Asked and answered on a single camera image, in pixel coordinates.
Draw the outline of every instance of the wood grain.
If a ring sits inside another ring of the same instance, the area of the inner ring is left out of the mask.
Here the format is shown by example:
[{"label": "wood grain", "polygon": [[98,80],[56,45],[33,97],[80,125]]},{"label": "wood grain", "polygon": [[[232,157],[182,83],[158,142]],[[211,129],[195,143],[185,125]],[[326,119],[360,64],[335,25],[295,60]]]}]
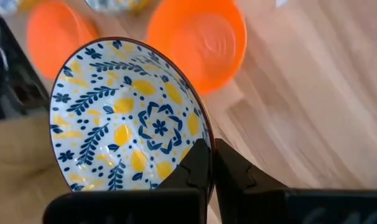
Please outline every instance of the wood grain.
[{"label": "wood grain", "polygon": [[[157,4],[107,16],[67,2],[101,36],[139,40]],[[242,69],[202,97],[216,137],[291,187],[377,189],[377,0],[236,3],[248,30]],[[7,19],[24,50],[26,21]],[[219,223],[211,206],[210,223]]]}]

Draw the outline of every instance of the orange dish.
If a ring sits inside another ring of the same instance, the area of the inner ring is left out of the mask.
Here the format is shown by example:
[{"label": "orange dish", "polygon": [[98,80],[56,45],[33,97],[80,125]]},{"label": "orange dish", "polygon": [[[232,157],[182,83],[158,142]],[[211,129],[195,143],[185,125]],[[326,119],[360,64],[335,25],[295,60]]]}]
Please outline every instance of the orange dish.
[{"label": "orange dish", "polygon": [[44,1],[30,16],[27,45],[39,72],[54,79],[66,59],[98,38],[92,24],[61,1]]},{"label": "orange dish", "polygon": [[200,94],[207,94],[240,69],[246,27],[232,0],[163,0],[147,42],[172,59]]}]

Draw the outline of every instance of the patterned bowl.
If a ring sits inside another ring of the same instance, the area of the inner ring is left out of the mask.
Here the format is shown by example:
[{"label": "patterned bowl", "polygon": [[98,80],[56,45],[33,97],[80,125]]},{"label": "patterned bowl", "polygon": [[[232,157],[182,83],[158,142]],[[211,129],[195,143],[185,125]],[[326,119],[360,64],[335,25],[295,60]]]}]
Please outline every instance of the patterned bowl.
[{"label": "patterned bowl", "polygon": [[50,134],[73,191],[154,189],[195,140],[213,147],[204,107],[182,72],[152,47],[120,37],[92,41],[64,63]]},{"label": "patterned bowl", "polygon": [[149,4],[150,0],[85,0],[96,12],[117,13],[137,11]]}]

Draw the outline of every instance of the blue patterned bowl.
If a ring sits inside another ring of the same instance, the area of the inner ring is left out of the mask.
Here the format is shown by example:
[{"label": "blue patterned bowl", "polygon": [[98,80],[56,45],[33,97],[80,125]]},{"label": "blue patterned bowl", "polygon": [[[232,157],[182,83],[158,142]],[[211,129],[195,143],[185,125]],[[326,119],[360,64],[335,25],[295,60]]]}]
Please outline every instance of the blue patterned bowl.
[{"label": "blue patterned bowl", "polygon": [[200,98],[152,47],[127,38],[95,40],[59,72],[50,133],[73,191],[154,189],[195,140],[213,147]]}]

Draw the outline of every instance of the blue flower motif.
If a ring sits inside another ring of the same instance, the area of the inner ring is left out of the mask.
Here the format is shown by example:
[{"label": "blue flower motif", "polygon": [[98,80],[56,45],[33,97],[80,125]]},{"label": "blue flower motif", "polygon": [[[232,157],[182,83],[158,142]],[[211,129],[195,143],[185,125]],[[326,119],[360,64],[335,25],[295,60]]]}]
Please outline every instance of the blue flower motif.
[{"label": "blue flower motif", "polygon": [[156,123],[152,124],[152,126],[155,127],[155,129],[156,129],[156,134],[159,133],[161,136],[164,136],[164,132],[168,131],[168,129],[165,128],[165,124],[166,124],[165,121],[161,122],[158,119],[157,119]]},{"label": "blue flower motif", "polygon": [[57,159],[60,159],[61,161],[65,162],[69,159],[72,159],[72,156],[74,155],[75,153],[71,152],[71,150],[68,150],[67,152],[61,152],[60,153],[60,156],[57,158]]},{"label": "blue flower motif", "polygon": [[85,48],[86,52],[85,54],[90,55],[93,59],[101,59],[101,54],[97,53],[94,49]]},{"label": "blue flower motif", "polygon": [[63,103],[67,103],[69,100],[71,100],[69,94],[63,95],[61,93],[57,93],[55,96],[53,96],[53,98],[56,99],[56,102],[63,102]]}]

